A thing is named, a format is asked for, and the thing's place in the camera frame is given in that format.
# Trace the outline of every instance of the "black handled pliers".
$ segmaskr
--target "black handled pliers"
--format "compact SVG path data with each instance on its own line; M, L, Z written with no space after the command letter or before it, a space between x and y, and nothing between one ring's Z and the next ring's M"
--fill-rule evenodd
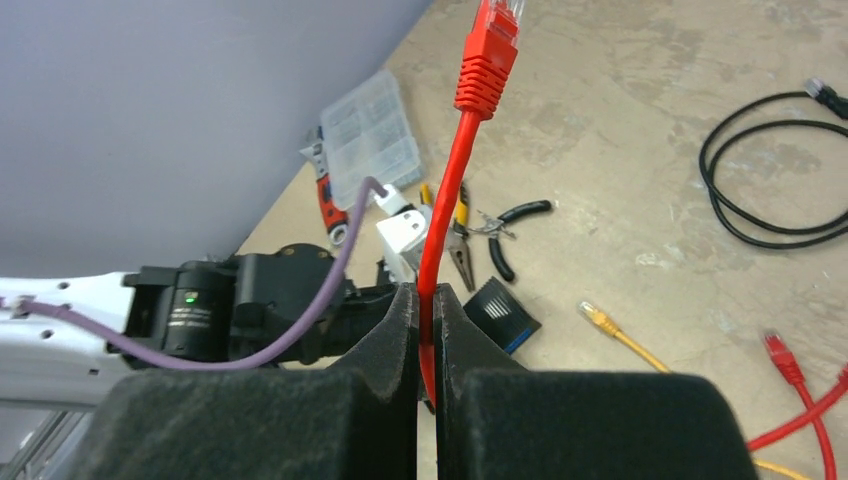
M503 233L510 238L515 238L515 234L505 228L508 224L515 222L520 218L526 217L527 215L549 212L552 209L553 205L551 205L551 202L548 200L537 200L535 202L529 202L515 208L511 208L498 215L497 218L492 218L483 212L479 212L483 217L483 220L486 221L486 224L481 228L469 228L468 230L489 236L489 255L492 257L495 269L497 269L498 273L501 274L501 277L503 277L505 281L512 282L515 280L515 272L512 268L510 268L509 264L506 263L506 258L503 256L503 250L501 249L501 242L498 240L498 236Z

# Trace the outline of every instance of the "coiled black cable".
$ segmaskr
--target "coiled black cable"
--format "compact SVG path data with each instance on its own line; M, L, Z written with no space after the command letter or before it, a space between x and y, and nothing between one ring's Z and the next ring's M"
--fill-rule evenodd
M821 122L817 120L799 119L777 120L762 123L760 125L756 125L754 127L742 130L741 132L733 135L727 141L721 144L721 146L719 146L718 150L715 151L712 157L708 155L708 151L712 144L716 141L716 138L721 135L723 131L731 123L733 123L733 121L757 107L761 107L765 104L777 102L787 98L813 98L818 103L821 103L829 110L836 113L840 118L845 119L845 112L848 111L848 100L837 96L833 89L831 89L830 87L826 87L820 81L811 80L811 82L808 82L807 92L778 93L776 95L771 95L755 102L749 103L748 105L745 105L744 107L740 108L732 115L727 117L724 121L719 123L718 126L713 129L707 139L704 140L704 145L701 147L701 153L698 156L698 166L701 171L701 177L704 179L704 183L706 184L707 190L709 191L710 203L713 206L713 211L715 212L716 217L718 217L719 222L721 222L724 228L726 228L731 234L733 234L733 236L749 245L753 245L755 247L760 248L767 248L771 250L793 250L797 248L818 245L828 240L832 240L841 235L844 235L845 233L848 233L848 210L846 210L845 213L843 213L839 217L821 225L805 228L785 228L771 224L749 212L746 212L738 205L730 201L730 199L728 199L726 196L724 196L724 194L721 193L721 190L719 190L719 188L715 184L716 166L718 165L719 160L721 160L722 155L724 155L728 148L730 148L743 138L746 138L757 132L762 132L771 128L806 127L827 130L848 138L848 129L833 123ZM812 236L812 238L783 243L766 242L763 240L759 240L746 233L743 233L735 225L733 225L724 212L725 207L763 230L788 236Z

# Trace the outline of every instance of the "clear plastic box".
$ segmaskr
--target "clear plastic box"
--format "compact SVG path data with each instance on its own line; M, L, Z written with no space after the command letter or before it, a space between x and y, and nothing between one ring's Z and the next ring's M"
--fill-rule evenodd
M401 189L424 176L394 75L381 70L321 112L333 202L349 210L362 179Z

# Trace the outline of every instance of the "gray floor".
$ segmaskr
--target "gray floor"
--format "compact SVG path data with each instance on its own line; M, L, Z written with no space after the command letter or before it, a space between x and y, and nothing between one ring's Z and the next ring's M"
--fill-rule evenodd
M437 1L388 65L434 184L458 118L453 91L475 3ZM794 416L799 400L760 334L777 328L790 342L815 396L832 385L848 360L846 243L787 254L740 244L713 216L696 156L718 121L760 96L813 75L848 94L845 1L527 3L517 65L467 173L474 207L489 213L539 198L557 205L516 225L505 246L520 276L513 292L544 324L516 358L535 369L648 370L576 314L590 299L673 369L713 381L746 436ZM754 120L775 115L835 121L810 101ZM848 204L844 152L834 135L763 134L728 154L721 183L778 223L819 223ZM325 244L314 188L306 167L243 251ZM379 218L369 213L348 271L360 285L373 283ZM485 239L471 248L482 284L495 274ZM440 280L467 297L447 259ZM826 421L848 475L848 404ZM429 414L420 427L422 478L434 478ZM758 456L822 477L810 429Z

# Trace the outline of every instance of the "cable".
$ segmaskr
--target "cable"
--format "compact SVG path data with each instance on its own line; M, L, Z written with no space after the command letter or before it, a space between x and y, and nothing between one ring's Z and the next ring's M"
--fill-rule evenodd
M766 222L765 220L743 210L741 207L739 207L730 199L728 199L716 186L715 172L722 155L724 155L727 149L729 149L731 146L733 146L743 138L746 138L755 133L772 128L805 127L834 132L842 135L843 137L848 138L848 129L833 123L821 122L817 120L799 119L778 120L773 122L762 123L760 125L756 125L754 127L742 130L741 132L733 135L732 137L730 137L730 139L721 144L721 146L718 148L718 150L716 150L712 157L708 156L707 152L709 151L713 142L715 142L716 138L721 135L731 123L733 123L742 115L751 112L755 108L761 107L772 102L777 102L789 98L809 97L812 97L814 100L827 107L829 110L834 112L843 120L846 119L846 116L848 116L848 100L836 95L836 92L834 92L832 88L827 87L821 81L810 80L808 82L808 89L806 92L778 93L776 95L771 95L755 102L749 103L748 105L745 105L744 107L740 108L732 115L727 117L724 121L719 123L718 126L713 129L712 132L710 132L709 136L706 140L704 140L704 144L701 147L701 152L698 156L698 167L701 172L701 177L704 179L704 183L706 184L707 189L709 190L710 203L712 204L713 211L715 212L716 217L718 217L719 222L721 222L721 224L724 226L724 228L727 229L727 231L729 231L731 234L733 234L733 236L749 245L772 250L792 250L818 245L828 240L832 240L841 235L844 235L846 232L848 232L848 211L846 211L839 217L821 225L805 228L780 227ZM784 243L766 242L763 240L759 240L746 233L743 233L735 225L733 225L733 223L731 223L730 220L727 218L727 215L725 214L722 206L726 207L733 213L739 215L743 219L747 220L748 222L763 230L787 236L812 236L812 238Z
M598 329L608 336L618 340L631 350L633 350L636 355L641 357L643 360L648 362L649 365L654 367L660 373L671 373L671 369L669 369L660 359L655 357L648 349L636 343L635 340L627 336L621 327L607 315L601 309L595 307L589 302L580 302L577 305L577 310L583 315L584 318L592 322ZM810 480L805 475L802 475L799 472L796 472L790 468L784 467L783 465L778 465L776 463L766 462L764 460L754 459L754 464L756 464L760 468L764 468L766 470L771 470L776 473L780 473L782 475L786 475L789 478L793 478L796 480Z
M769 358L777 370L783 375L789 385L795 387L798 395L801 397L801 402L804 408L809 410L815 402L807 389L804 372L801 371L801 366L795 358L795 354L786 346L783 339L775 331L767 331L763 336L763 343L768 351ZM825 480L836 480L836 459L833 455L833 446L830 444L830 437L827 434L827 428L821 418L813 420L813 428L816 431L816 437L819 441L819 447L822 452L822 462L824 462L824 478Z
M112 330L102 323L96 322L85 315L73 310L68 310L64 307L33 302L23 298L16 299L13 304L9 306L22 312L44 315L46 317L68 322L105 339L124 353L161 368L170 368L175 370L221 371L260 367L272 362L274 358L297 342L327 309L327 305L329 305L332 296L339 289L342 281L344 280L345 268L347 268L347 264L350 261L350 255L353 252L353 246L356 244L359 229L362 227L362 218L368 204L369 190L374 190L380 196L386 195L385 189L374 178L366 177L362 181L362 186L359 189L359 194L353 207L353 213L350 215L349 234L345 239L344 246L339 252L338 257L333 262L333 266L330 268L327 278L324 280L324 283L315 295L315 298L312 299L312 302L309 303L309 306L306 307L306 310L294 323L294 325L286 330L280 338L275 340L271 345L268 345L264 349L249 357L231 362L220 363L203 363L183 360L151 350L139 343L136 343L134 340L121 335L119 332ZM0 306L8 307L3 300L4 299L0 297Z
M436 363L433 342L433 297L445 235L480 122L491 119L518 50L518 24L524 0L481 0L471 33L465 40L454 107L462 114L445 174L433 206L433 216L418 270L418 358L427 396L436 405Z
M848 391L848 364L845 365L845 368L839 374L839 380L836 382L836 385L824 394L818 402L813 404L811 408L774 430L751 440L748 442L748 449L753 452L792 435L816 418L821 417L824 412L834 406L845 395L846 391Z

